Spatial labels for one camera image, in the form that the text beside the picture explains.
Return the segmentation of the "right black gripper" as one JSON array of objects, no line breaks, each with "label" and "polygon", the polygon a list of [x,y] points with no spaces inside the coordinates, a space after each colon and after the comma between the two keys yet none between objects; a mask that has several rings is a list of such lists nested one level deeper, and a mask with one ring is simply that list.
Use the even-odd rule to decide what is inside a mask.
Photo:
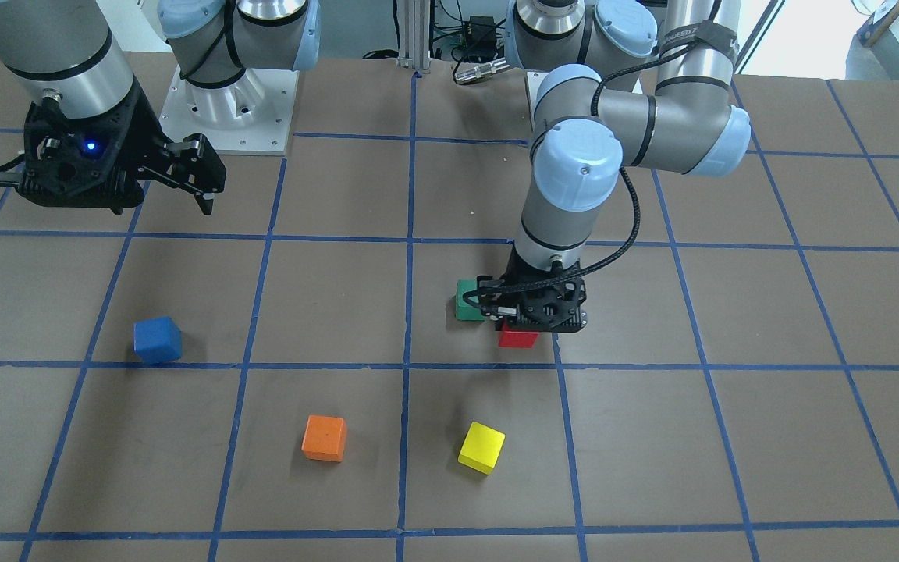
[{"label": "right black gripper", "polygon": [[219,154],[201,133],[171,142],[138,79],[114,109],[90,124],[86,140],[104,148],[101,179],[87,192],[91,208],[135,208],[145,198],[140,182],[150,180],[189,194],[203,215],[213,214],[215,195],[226,185]]}]

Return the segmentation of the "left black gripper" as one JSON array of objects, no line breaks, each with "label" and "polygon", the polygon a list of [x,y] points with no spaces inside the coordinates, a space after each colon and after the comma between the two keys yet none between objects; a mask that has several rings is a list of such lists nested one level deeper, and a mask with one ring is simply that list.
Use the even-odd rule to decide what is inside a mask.
[{"label": "left black gripper", "polygon": [[549,251],[528,261],[521,253],[510,253],[500,293],[582,293],[588,270],[574,254]]}]

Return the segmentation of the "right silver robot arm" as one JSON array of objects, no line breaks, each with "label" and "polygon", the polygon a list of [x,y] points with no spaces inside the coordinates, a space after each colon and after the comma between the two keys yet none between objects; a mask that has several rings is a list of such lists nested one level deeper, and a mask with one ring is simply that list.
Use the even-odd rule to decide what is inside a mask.
[{"label": "right silver robot arm", "polygon": [[46,208],[117,215],[154,181],[204,215],[227,186],[212,130],[271,118],[257,71],[300,72],[320,57],[318,1],[161,1],[195,128],[171,137],[96,1],[0,1],[0,63],[28,93],[23,146],[0,187]]}]

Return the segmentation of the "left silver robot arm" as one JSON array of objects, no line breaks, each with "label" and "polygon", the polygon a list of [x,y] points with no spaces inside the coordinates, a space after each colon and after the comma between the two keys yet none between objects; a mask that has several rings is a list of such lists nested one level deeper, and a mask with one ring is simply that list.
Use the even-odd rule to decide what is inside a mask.
[{"label": "left silver robot arm", "polygon": [[630,167],[725,176],[752,137],[731,104],[738,1],[513,1],[506,60],[536,89],[532,181],[502,291],[584,276],[579,255]]}]

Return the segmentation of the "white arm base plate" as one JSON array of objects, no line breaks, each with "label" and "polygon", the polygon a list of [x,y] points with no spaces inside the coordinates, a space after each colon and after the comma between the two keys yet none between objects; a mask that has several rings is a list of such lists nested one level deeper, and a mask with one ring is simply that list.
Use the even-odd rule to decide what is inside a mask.
[{"label": "white arm base plate", "polygon": [[547,72],[528,72],[527,74],[527,93],[529,106],[529,124],[531,124],[531,137],[529,141],[535,138],[538,132],[538,120],[535,118],[535,112],[538,110],[539,102],[546,96],[550,89],[553,89],[563,82],[571,79],[582,78],[579,74],[577,65],[564,65],[553,71]]},{"label": "white arm base plate", "polygon": [[247,69],[237,82],[200,88],[172,78],[159,117],[165,135],[207,137],[220,155],[285,156],[299,71]]}]

